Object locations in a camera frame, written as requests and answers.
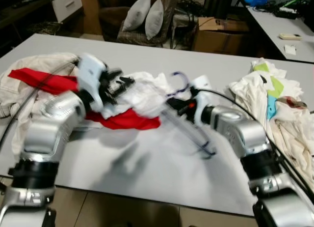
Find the black cable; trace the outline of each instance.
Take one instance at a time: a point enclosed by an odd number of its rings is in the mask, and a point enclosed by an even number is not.
[[[62,70],[63,68],[65,68],[66,66],[70,65],[70,64],[74,64],[74,62],[68,62],[67,64],[64,64],[60,67],[58,67],[57,69],[55,69],[54,71],[51,72],[51,74],[49,76],[47,76],[40,84],[38,84],[37,87],[35,87],[33,89],[33,91],[27,96],[27,98],[24,100],[24,102],[21,104],[20,108],[16,111],[16,113],[11,117],[7,127],[5,128],[1,140],[0,140],[0,152],[2,150],[3,144],[5,142],[5,139],[12,127],[12,125],[14,124],[17,116],[20,114],[20,112],[22,111],[22,109],[25,107],[25,105],[28,103],[28,101],[31,99],[32,96],[34,96],[37,91],[40,89],[41,86],[43,86],[47,80],[49,80],[52,76],[54,76],[54,74],[58,73],[60,70]]]
[[[235,100],[227,97],[226,95],[216,92],[214,90],[210,90],[210,89],[196,89],[197,91],[205,91],[205,92],[210,92],[213,94],[217,94],[225,99],[227,99],[228,101],[234,103],[235,105],[237,105],[239,108],[241,108],[243,111],[245,111],[253,120],[257,121],[258,123],[260,123],[249,111],[247,111],[243,106],[241,106],[239,103],[237,103]],[[296,170],[296,168],[294,167],[294,165],[286,158],[285,154],[276,146],[276,144],[269,138],[269,136],[267,135],[267,133],[265,132],[266,137],[268,138],[269,142],[272,145],[272,148],[275,148],[275,150],[277,152],[280,153],[280,157],[282,157],[284,159],[284,161],[292,168],[293,172],[298,176],[298,178],[301,180],[301,182],[295,177],[295,175],[291,172],[291,170],[288,168],[288,166],[285,163],[280,163],[285,170],[289,173],[289,175],[294,179],[294,181],[300,186],[300,188],[304,191],[304,193],[309,197],[309,199],[311,200],[312,204],[314,204],[314,193],[312,191],[312,189],[309,187],[308,183],[305,181],[305,179],[303,178],[302,175],[300,175],[300,173]]]
[[[185,12],[198,17],[205,17],[206,10],[203,5],[194,0],[179,0],[177,6]]]

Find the white drawer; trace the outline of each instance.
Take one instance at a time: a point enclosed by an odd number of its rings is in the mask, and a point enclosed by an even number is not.
[[[58,22],[62,22],[80,7],[82,7],[81,0],[53,0],[52,1],[54,13]]]

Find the green fabric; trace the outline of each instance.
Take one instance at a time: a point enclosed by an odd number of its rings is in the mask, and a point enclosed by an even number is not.
[[[253,71],[265,71],[265,72],[269,72],[268,66],[266,63],[263,63],[261,65],[256,65],[255,67],[253,67]]]
[[[273,83],[275,90],[267,90],[267,94],[275,98],[279,98],[280,94],[284,91],[284,86],[275,77],[270,76],[270,79],[271,79],[271,82]]]

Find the brown cardboard box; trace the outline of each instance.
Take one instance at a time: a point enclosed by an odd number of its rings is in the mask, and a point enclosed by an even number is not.
[[[245,22],[200,17],[193,42],[193,51],[242,55],[249,42]]]

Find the white cloth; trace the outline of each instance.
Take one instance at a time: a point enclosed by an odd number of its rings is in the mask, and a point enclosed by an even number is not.
[[[125,77],[132,77],[135,84],[117,98],[117,105],[106,105],[101,112],[102,116],[107,119],[124,113],[130,108],[133,108],[138,115],[147,118],[159,116],[167,100],[166,95],[173,92],[165,75],[160,73],[154,78],[150,73],[136,72]]]
[[[33,87],[28,86],[20,80],[8,77],[11,70],[30,68],[32,70],[58,74],[75,75],[77,67],[72,63],[78,57],[71,53],[59,53],[51,55],[40,55],[23,58],[12,64],[7,71],[0,76],[0,118],[13,116],[23,101],[29,96]],[[117,99],[118,105],[106,105],[102,115],[105,119],[125,112],[129,108],[145,117],[159,116],[166,101],[166,94],[173,90],[167,83],[164,74],[154,78],[147,72],[137,72],[126,77],[133,77],[136,83],[132,88]],[[33,95],[18,116],[17,129],[12,139],[12,151],[16,158],[25,140],[26,131],[31,124],[32,115],[41,114],[40,109],[51,94],[39,90]],[[86,131],[93,128],[102,128],[98,122],[83,121],[75,130]]]
[[[264,126],[269,138],[292,161],[298,171],[314,188],[314,165],[311,156],[314,154],[314,115],[308,109],[294,109],[277,101],[277,113],[271,120],[266,119],[267,90],[273,90],[268,84],[270,77],[275,77],[283,86],[279,97],[291,96],[300,101],[303,93],[300,83],[285,79],[286,71],[277,69],[274,64],[263,58],[253,61],[252,68],[266,64],[269,72],[254,71],[243,77],[239,82],[229,84],[235,94],[235,100],[252,113]]]
[[[28,86],[24,82],[8,77],[8,74],[10,74],[12,70],[27,67],[32,70],[52,74],[71,75],[76,68],[72,62],[77,59],[77,56],[74,54],[59,53],[25,57],[12,64],[9,69],[0,76],[0,117],[13,116],[33,90],[33,87]],[[48,96],[51,95],[38,91],[37,94],[34,94],[29,99],[24,109],[19,114],[16,132],[12,139],[12,151],[15,156],[17,156],[22,149],[26,131],[31,124],[31,113],[38,114],[41,105],[47,100]]]

